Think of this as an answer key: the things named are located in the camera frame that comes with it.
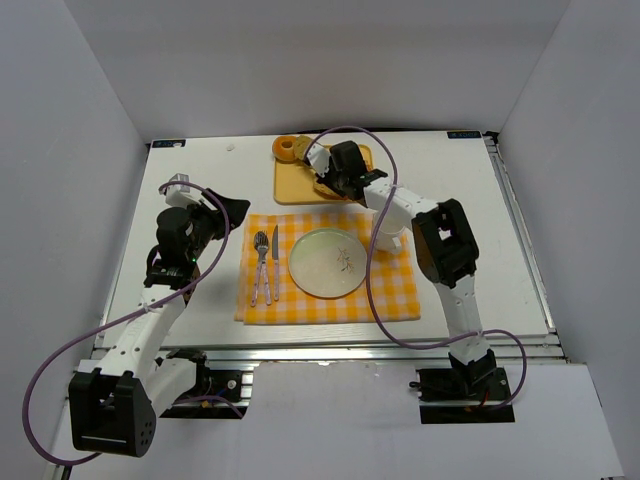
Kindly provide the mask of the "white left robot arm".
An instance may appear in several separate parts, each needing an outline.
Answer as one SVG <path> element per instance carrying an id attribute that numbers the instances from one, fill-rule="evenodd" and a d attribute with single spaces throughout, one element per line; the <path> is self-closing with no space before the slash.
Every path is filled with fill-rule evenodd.
<path id="1" fill-rule="evenodd" d="M 142 457 L 158 418 L 179 398 L 211 387 L 203 352 L 159 351 L 195 290 L 198 258 L 210 241 L 242 224 L 250 203 L 212 190 L 196 200 L 182 189 L 167 191 L 166 202 L 147 257 L 141 316 L 126 323 L 91 372 L 75 374 L 69 384 L 72 442 L 80 451 Z"/>

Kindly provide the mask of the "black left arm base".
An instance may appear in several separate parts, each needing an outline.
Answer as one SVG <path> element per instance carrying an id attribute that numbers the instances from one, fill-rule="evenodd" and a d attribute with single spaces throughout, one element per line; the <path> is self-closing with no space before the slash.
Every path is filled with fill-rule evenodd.
<path id="1" fill-rule="evenodd" d="M 166 360 L 188 360 L 196 365 L 195 384 L 179 397 L 179 403 L 167 409 L 162 418 L 202 419 L 202 420 L 239 420 L 247 407 L 241 406 L 242 378 L 241 370 L 215 369 L 210 366 L 203 351 L 194 349 L 176 349 L 170 351 Z"/>

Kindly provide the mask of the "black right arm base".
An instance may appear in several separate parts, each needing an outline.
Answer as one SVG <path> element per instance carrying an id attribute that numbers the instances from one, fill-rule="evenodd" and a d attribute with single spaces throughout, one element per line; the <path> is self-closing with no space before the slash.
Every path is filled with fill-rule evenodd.
<path id="1" fill-rule="evenodd" d="M 511 396 L 503 368 L 471 388 L 452 369 L 427 368 L 417 370 L 416 374 L 416 379 L 408 386 L 418 396 L 423 425 L 515 422 L 511 405 L 498 408 Z"/>

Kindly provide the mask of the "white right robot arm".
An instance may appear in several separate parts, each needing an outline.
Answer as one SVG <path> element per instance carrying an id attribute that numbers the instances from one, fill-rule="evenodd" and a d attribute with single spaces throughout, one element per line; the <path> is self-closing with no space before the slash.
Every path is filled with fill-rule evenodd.
<path id="1" fill-rule="evenodd" d="M 411 231 L 418 267 L 437 291 L 449 333 L 440 344 L 449 348 L 453 390 L 444 396 L 477 398 L 497 366 L 475 296 L 479 247 L 461 203 L 429 200 L 400 186 L 395 175 L 368 169 L 353 141 L 311 147 L 308 162 L 320 184 L 376 211 L 373 240 L 387 219 Z"/>

